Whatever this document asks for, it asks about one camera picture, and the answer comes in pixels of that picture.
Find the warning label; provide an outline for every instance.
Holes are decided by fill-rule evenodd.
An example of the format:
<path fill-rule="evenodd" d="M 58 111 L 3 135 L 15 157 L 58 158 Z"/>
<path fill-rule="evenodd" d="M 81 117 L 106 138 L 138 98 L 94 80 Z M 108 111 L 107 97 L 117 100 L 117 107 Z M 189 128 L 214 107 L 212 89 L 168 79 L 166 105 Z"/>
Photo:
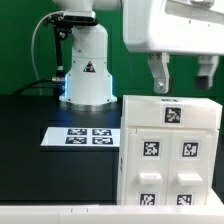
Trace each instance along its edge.
<path fill-rule="evenodd" d="M 96 72 L 91 61 L 89 61 L 83 72 Z"/>

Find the black table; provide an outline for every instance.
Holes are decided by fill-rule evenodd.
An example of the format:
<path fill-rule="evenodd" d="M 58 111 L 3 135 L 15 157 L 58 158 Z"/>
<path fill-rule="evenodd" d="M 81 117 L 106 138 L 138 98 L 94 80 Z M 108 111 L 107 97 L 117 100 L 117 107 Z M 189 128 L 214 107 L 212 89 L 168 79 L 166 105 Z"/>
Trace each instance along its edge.
<path fill-rule="evenodd" d="M 0 115 L 1 205 L 115 204 L 118 147 L 40 144 L 47 127 L 120 128 L 120 102 L 77 112 L 52 97 L 0 96 Z"/>

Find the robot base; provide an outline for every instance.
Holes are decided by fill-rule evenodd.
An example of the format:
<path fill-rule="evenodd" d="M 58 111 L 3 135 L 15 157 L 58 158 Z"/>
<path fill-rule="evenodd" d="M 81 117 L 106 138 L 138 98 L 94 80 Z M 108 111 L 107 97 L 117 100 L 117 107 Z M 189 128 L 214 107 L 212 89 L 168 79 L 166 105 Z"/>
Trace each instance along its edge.
<path fill-rule="evenodd" d="M 110 102 L 102 105 L 84 105 L 84 104 L 73 104 L 69 102 L 60 101 L 60 106 L 76 111 L 90 111 L 99 112 L 112 109 L 116 106 L 117 102 Z"/>

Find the green wall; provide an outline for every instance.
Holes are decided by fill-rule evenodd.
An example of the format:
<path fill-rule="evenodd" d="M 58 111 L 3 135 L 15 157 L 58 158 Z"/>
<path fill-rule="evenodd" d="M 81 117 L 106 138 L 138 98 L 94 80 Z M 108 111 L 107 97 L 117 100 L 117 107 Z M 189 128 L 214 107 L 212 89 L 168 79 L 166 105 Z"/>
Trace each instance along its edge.
<path fill-rule="evenodd" d="M 32 33 L 39 20 L 58 10 L 51 0 L 1 1 L 0 20 L 0 94 L 11 94 L 15 89 L 35 80 L 31 64 Z M 114 77 L 114 94 L 155 95 L 153 79 L 146 54 L 129 54 L 122 38 L 120 11 L 97 12 L 100 23 L 109 34 L 108 70 Z M 41 27 L 36 39 L 35 57 L 41 78 L 55 75 L 55 54 L 52 26 Z M 70 67 L 71 38 L 63 42 L 65 67 Z M 224 59 L 221 58 L 214 86 L 208 91 L 195 90 L 198 71 L 197 57 L 171 56 L 170 74 L 174 78 L 172 96 L 210 97 L 224 102 Z M 27 91 L 25 94 L 38 94 Z"/>

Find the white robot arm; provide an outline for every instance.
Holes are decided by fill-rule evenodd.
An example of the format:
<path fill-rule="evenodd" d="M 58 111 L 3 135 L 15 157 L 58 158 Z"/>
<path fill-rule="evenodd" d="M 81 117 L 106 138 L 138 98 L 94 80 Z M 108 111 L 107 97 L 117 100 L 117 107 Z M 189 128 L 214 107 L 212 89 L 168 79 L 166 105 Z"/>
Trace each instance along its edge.
<path fill-rule="evenodd" d="M 130 52 L 149 53 L 156 93 L 170 91 L 169 54 L 199 56 L 199 88 L 212 86 L 224 54 L 223 0 L 53 0 L 64 19 L 92 21 L 93 10 L 123 6 L 123 36 Z M 73 62 L 67 76 L 66 105 L 101 108 L 116 101 L 107 72 L 107 33 L 100 26 L 73 28 Z"/>

